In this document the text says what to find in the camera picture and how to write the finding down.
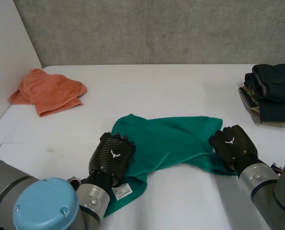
towel label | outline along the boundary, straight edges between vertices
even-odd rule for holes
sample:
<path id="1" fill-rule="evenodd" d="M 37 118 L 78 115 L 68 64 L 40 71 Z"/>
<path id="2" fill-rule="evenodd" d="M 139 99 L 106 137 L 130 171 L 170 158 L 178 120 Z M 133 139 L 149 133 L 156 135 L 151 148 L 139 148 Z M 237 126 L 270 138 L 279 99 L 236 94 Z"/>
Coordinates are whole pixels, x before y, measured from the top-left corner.
<path id="1" fill-rule="evenodd" d="M 112 188 L 112 190 L 117 200 L 120 200 L 133 192 L 128 183 L 122 184 L 118 188 Z"/>

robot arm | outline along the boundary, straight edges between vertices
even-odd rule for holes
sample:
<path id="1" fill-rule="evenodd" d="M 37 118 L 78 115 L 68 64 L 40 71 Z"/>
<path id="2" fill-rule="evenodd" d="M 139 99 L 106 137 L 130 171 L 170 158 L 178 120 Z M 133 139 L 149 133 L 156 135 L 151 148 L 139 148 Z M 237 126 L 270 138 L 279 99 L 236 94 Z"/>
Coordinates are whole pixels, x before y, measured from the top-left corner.
<path id="1" fill-rule="evenodd" d="M 134 154 L 132 142 L 105 133 L 74 191 L 60 178 L 38 180 L 0 160 L 0 226 L 15 229 L 97 230 Z"/>
<path id="2" fill-rule="evenodd" d="M 285 167 L 279 177 L 258 159 L 254 144 L 240 126 L 226 127 L 210 137 L 210 144 L 236 171 L 246 194 L 272 230 L 285 230 Z"/>

carbon fiber hand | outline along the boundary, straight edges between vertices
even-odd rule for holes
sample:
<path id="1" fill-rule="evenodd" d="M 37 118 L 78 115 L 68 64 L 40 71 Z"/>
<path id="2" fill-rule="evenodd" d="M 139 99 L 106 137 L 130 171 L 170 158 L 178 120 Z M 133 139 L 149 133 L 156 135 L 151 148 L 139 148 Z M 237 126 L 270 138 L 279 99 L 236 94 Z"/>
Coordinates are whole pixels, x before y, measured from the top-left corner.
<path id="1" fill-rule="evenodd" d="M 241 156 L 258 155 L 253 142 L 239 125 L 217 131 L 215 136 L 210 137 L 209 142 L 232 170 L 234 170 L 235 161 Z"/>
<path id="2" fill-rule="evenodd" d="M 135 151 L 134 143 L 127 138 L 121 138 L 119 134 L 112 136 L 111 133 L 104 133 L 89 161 L 89 173 L 104 172 L 112 177 L 113 185 L 116 185 L 122 179 Z"/>

white wall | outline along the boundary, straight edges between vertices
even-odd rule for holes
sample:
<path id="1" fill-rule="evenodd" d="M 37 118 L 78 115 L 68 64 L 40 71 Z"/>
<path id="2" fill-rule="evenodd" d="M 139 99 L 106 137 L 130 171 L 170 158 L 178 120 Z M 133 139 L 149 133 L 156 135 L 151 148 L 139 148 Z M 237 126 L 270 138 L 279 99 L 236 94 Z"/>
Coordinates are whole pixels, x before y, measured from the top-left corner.
<path id="1" fill-rule="evenodd" d="M 0 0 L 0 118 L 22 77 L 41 68 L 34 47 L 12 0 Z"/>

table surface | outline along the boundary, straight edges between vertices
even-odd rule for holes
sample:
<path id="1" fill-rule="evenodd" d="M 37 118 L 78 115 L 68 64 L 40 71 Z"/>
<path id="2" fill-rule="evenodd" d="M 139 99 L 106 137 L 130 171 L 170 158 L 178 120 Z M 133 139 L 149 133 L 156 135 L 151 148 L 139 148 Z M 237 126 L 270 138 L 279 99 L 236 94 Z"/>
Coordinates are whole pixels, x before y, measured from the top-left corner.
<path id="1" fill-rule="evenodd" d="M 85 178 L 99 138 L 128 114 L 144 118 L 212 116 L 239 124 L 259 157 L 285 164 L 285 128 L 264 126 L 237 89 L 253 65 L 51 66 L 49 74 L 81 81 L 83 106 L 38 117 L 13 105 L 0 120 L 0 159 L 39 179 Z M 180 164 L 148 175 L 145 193 L 104 219 L 101 230 L 269 230 L 237 177 Z"/>

